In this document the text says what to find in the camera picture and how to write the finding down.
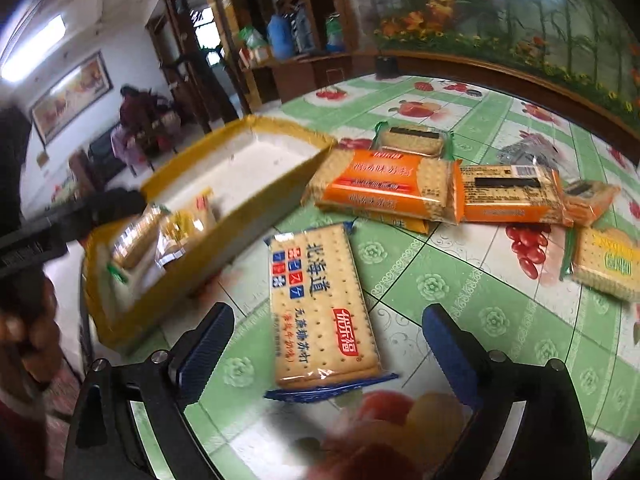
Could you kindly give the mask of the person's left hand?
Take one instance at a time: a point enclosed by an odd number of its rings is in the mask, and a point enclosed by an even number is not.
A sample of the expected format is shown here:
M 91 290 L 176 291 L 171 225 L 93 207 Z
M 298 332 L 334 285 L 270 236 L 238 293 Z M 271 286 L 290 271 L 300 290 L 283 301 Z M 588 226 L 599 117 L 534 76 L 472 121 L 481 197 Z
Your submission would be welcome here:
M 38 318 L 24 323 L 17 315 L 1 311 L 1 390 L 21 402 L 29 403 L 36 384 L 48 384 L 61 367 L 56 310 L 54 286 L 44 278 Z

